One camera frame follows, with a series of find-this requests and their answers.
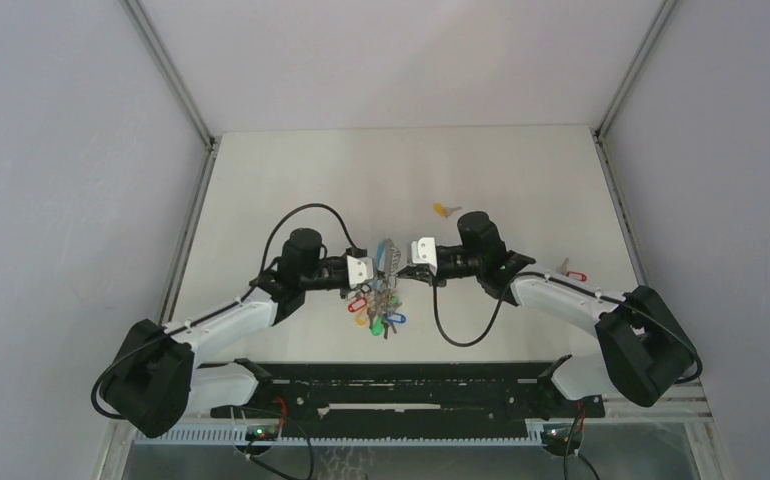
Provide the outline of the red tagged key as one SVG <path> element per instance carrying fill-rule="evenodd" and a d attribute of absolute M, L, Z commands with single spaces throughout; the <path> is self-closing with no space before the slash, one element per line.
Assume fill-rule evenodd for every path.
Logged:
<path fill-rule="evenodd" d="M 347 311 L 350 313 L 357 313 L 368 306 L 368 299 L 366 297 L 359 297 L 353 299 L 347 305 Z"/>
<path fill-rule="evenodd" d="M 574 279 L 579 282 L 586 282 L 588 280 L 588 276 L 584 272 L 571 270 L 569 268 L 570 264 L 570 258 L 566 257 L 561 265 L 556 268 L 556 272 L 564 277 Z"/>

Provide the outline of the blue tagged key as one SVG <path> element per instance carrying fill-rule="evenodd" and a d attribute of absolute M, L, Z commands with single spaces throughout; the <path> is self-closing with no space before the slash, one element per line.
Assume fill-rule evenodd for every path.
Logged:
<path fill-rule="evenodd" d="M 392 324 L 404 324 L 407 321 L 407 317 L 404 314 L 394 312 L 386 317 L 386 320 Z"/>

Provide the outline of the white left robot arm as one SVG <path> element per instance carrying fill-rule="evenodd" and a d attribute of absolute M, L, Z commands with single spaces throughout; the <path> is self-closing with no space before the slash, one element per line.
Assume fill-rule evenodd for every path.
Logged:
<path fill-rule="evenodd" d="M 324 257 L 321 247 L 319 232 L 296 229 L 244 294 L 166 326 L 149 319 L 135 323 L 91 388 L 94 410 L 129 422 L 149 438 L 165 434 L 187 415 L 220 406 L 238 406 L 251 417 L 266 414 L 274 392 L 259 381 L 255 367 L 239 361 L 204 364 L 244 337 L 286 320 L 308 292 L 346 293 L 374 279 L 366 250 L 350 247 L 340 256 Z"/>

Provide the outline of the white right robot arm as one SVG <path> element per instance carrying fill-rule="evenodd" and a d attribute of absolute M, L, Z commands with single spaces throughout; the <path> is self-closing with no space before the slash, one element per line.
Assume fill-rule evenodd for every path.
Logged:
<path fill-rule="evenodd" d="M 702 359 L 678 320 L 654 289 L 605 290 L 575 281 L 507 248 L 484 211 L 457 221 L 460 244 L 443 246 L 432 237 L 410 245 L 401 279 L 426 283 L 434 291 L 448 281 L 474 278 L 494 298 L 536 309 L 591 335 L 596 354 L 560 357 L 539 380 L 540 406 L 566 415 L 578 401 L 617 393 L 651 407 L 673 386 L 700 378 Z"/>

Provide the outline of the green tagged key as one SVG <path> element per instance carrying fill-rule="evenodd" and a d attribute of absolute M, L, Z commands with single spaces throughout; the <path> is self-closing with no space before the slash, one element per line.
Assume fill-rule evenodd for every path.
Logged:
<path fill-rule="evenodd" d="M 385 331 L 385 325 L 381 318 L 377 318 L 373 321 L 370 332 L 373 336 L 381 336 Z"/>

